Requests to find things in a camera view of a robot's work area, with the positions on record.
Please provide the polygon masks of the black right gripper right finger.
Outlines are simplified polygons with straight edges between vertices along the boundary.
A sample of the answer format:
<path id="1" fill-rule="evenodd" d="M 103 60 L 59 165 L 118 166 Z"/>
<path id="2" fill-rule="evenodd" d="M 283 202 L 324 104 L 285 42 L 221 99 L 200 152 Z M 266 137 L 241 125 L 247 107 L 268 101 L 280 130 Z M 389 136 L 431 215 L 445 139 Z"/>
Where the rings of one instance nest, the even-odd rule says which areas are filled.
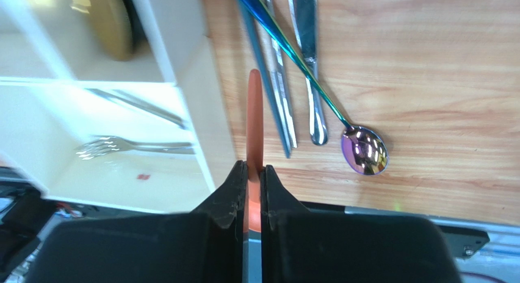
<path id="1" fill-rule="evenodd" d="M 460 282 L 446 241 L 429 220 L 312 212 L 274 167 L 261 178 L 264 282 Z"/>

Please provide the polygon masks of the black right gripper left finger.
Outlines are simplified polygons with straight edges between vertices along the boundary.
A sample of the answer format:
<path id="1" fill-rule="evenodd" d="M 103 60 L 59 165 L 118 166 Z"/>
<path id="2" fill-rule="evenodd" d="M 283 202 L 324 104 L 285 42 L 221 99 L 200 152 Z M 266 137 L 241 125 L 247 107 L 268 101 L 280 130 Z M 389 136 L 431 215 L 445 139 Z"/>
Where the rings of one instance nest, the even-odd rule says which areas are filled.
<path id="1" fill-rule="evenodd" d="M 245 282 L 247 166 L 186 213 L 76 220 L 54 228 L 27 282 Z"/>

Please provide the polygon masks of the iridescent long spoon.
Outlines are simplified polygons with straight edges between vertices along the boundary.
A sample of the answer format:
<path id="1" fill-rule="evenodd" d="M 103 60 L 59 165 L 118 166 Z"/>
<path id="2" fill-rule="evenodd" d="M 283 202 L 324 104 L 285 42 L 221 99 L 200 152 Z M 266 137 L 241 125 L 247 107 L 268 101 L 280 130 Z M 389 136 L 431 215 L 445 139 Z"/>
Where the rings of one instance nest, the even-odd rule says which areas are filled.
<path id="1" fill-rule="evenodd" d="M 341 140 L 342 153 L 351 168 L 359 174 L 374 176 L 384 172 L 389 164 L 388 150 L 378 134 L 374 131 L 350 124 L 345 113 L 341 112 L 331 95 L 314 77 L 302 56 L 300 47 L 291 43 L 282 28 L 269 12 L 267 5 L 261 0 L 240 0 L 257 22 L 274 39 L 287 56 L 302 71 L 306 80 L 315 88 L 320 97 L 329 106 L 337 118 L 345 126 Z"/>

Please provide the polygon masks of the orange spoon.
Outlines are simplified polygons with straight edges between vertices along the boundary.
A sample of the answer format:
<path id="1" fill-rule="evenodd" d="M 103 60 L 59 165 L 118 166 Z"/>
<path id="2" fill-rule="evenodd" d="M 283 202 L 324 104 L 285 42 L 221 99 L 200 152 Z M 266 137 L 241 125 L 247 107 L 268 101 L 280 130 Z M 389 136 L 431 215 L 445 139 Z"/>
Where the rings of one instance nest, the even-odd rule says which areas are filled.
<path id="1" fill-rule="evenodd" d="M 262 80 L 257 69 L 252 69 L 248 78 L 246 125 L 248 228 L 261 232 L 260 174 L 263 169 L 264 119 Z"/>

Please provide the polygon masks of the gold ornate spoon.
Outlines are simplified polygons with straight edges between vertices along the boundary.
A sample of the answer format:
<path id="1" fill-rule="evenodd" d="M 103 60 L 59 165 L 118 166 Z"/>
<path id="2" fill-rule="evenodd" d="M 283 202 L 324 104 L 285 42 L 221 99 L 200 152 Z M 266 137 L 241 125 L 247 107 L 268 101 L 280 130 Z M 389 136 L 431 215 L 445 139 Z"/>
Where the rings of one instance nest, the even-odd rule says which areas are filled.
<path id="1" fill-rule="evenodd" d="M 131 58 L 132 27 L 124 0 L 71 0 L 71 8 L 82 13 L 112 59 L 127 61 Z"/>

